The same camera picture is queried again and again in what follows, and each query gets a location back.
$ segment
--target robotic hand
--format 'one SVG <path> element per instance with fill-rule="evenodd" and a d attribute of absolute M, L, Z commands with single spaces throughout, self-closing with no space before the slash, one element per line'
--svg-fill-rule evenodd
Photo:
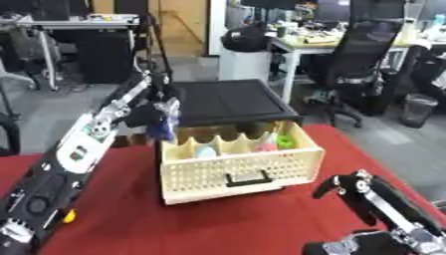
<path fill-rule="evenodd" d="M 83 114 L 0 200 L 0 255 L 36 252 L 60 223 L 112 145 L 120 122 L 159 126 L 172 122 L 179 100 L 168 79 L 146 72 L 121 86 L 97 111 Z M 157 135 L 171 137 L 172 129 Z"/>
<path fill-rule="evenodd" d="M 365 224 L 380 220 L 388 232 L 355 232 L 338 243 L 308 244 L 304 254 L 446 254 L 440 226 L 379 176 L 365 170 L 333 176 L 317 188 L 314 198 L 333 189 Z"/>

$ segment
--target green object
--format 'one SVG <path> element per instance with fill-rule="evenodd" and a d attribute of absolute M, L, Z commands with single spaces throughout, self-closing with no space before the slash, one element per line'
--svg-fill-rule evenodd
<path fill-rule="evenodd" d="M 293 141 L 293 138 L 284 134 L 277 135 L 276 144 L 279 149 L 295 148 L 295 142 Z"/>

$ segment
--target chair armrest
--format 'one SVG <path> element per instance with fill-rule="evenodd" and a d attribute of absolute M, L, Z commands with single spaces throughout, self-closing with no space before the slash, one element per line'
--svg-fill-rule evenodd
<path fill-rule="evenodd" d="M 381 70 L 379 70 L 379 72 L 381 72 L 382 78 L 385 81 L 396 77 L 396 75 L 398 74 L 398 71 L 396 71 L 394 69 L 390 69 L 390 68 L 381 69 Z"/>
<path fill-rule="evenodd" d="M 17 124 L 4 114 L 0 113 L 0 127 L 6 131 L 9 146 L 7 154 L 0 154 L 0 156 L 19 154 L 21 150 L 20 129 Z"/>

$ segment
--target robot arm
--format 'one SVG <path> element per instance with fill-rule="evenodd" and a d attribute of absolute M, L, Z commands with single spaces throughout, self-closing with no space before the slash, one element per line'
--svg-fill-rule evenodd
<path fill-rule="evenodd" d="M 365 170 L 333 176 L 317 188 L 314 198 L 319 199 L 333 189 L 337 189 L 337 195 L 364 223 L 373 226 L 377 220 L 382 221 L 389 231 L 385 234 L 392 242 L 396 241 L 416 254 L 446 254 L 446 239 L 440 226 L 379 176 L 370 175 Z M 373 237 L 364 238 L 372 241 Z"/>
<path fill-rule="evenodd" d="M 112 145 L 118 123 L 143 109 L 148 117 L 133 120 L 132 125 L 151 126 L 165 123 L 166 106 L 178 111 L 179 101 L 172 95 L 173 89 L 168 84 L 154 86 L 153 82 L 159 80 L 153 77 L 156 74 L 139 75 L 113 93 L 97 111 L 81 115 L 0 200 L 0 255 L 34 253 L 48 240 L 70 213 Z M 162 100 L 154 102 L 154 91 Z"/>

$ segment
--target drawer handle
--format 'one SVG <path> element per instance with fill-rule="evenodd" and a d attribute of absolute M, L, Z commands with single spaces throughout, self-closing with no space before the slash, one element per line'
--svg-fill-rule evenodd
<path fill-rule="evenodd" d="M 225 173 L 226 180 L 228 183 L 226 184 L 227 187 L 240 187 L 240 186 L 248 186 L 248 185 L 254 185 L 254 184 L 263 184 L 263 183 L 270 183 L 273 182 L 273 179 L 270 178 L 268 175 L 268 172 L 266 170 L 260 170 L 260 173 L 262 173 L 263 178 L 261 179 L 251 179 L 251 180 L 242 180 L 242 181 L 234 181 L 232 179 L 232 176 L 230 173 Z"/>

